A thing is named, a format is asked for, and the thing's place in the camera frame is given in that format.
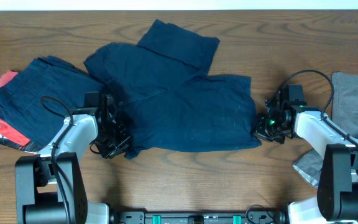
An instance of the pile of clothes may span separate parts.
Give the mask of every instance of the pile of clothes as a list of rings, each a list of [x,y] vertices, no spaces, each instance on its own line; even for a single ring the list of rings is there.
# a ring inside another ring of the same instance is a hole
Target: pile of clothes
[[[110,43],[84,62],[89,75],[56,57],[37,58],[0,79],[0,144],[38,152],[58,133],[63,118],[42,107],[52,96],[83,107],[85,93],[107,88],[117,119],[127,126],[131,159],[159,147],[183,152],[223,151],[261,145],[251,134],[256,117],[250,78],[208,76],[219,45],[156,20],[137,45]],[[58,114],[64,108],[46,106]]]

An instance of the wooden table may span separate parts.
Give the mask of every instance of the wooden table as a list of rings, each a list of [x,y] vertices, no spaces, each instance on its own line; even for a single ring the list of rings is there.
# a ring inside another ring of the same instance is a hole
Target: wooden table
[[[109,42],[136,43],[155,19],[221,40],[210,74],[252,77],[259,111],[280,82],[306,68],[358,74],[358,11],[83,11],[0,12],[0,75],[33,58],[82,62]],[[323,106],[326,80],[294,78],[309,105]],[[316,194],[292,168],[310,146],[301,139],[232,152],[150,149],[112,160],[86,153],[80,162],[90,200],[148,211],[244,211],[259,203],[283,207]],[[0,146],[0,223],[16,220],[14,164],[27,155]]]

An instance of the green strip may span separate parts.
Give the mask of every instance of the green strip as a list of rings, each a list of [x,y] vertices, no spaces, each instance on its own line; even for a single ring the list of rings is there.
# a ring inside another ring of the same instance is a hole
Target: green strip
[[[153,215],[153,224],[161,224],[161,216]]]
[[[241,224],[241,216],[233,215],[233,224]]]

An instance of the shirt sleeve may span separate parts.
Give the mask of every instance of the shirt sleeve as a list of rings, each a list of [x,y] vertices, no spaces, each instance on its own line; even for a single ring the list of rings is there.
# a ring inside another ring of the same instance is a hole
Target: shirt sleeve
[[[218,38],[203,37],[158,19],[137,43],[139,47],[180,60],[207,72],[218,45]]]

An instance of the wood grain tabletop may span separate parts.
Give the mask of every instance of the wood grain tabletop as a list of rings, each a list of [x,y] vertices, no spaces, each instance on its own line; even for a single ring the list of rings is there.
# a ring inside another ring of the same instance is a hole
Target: wood grain tabletop
[[[209,74],[252,77],[258,111],[299,70],[358,74],[358,11],[59,11],[0,12],[0,76],[48,55],[85,70],[83,61],[96,49],[110,42],[135,44],[155,19],[218,37]],[[290,83],[303,85],[309,105],[322,107],[329,97],[319,75]],[[314,196],[316,190],[292,168],[310,149],[294,139],[240,151],[149,149],[132,160],[87,151],[80,166],[88,199],[118,210],[244,211],[255,203],[282,208]],[[14,164],[25,155],[0,146],[0,223],[16,221]]]

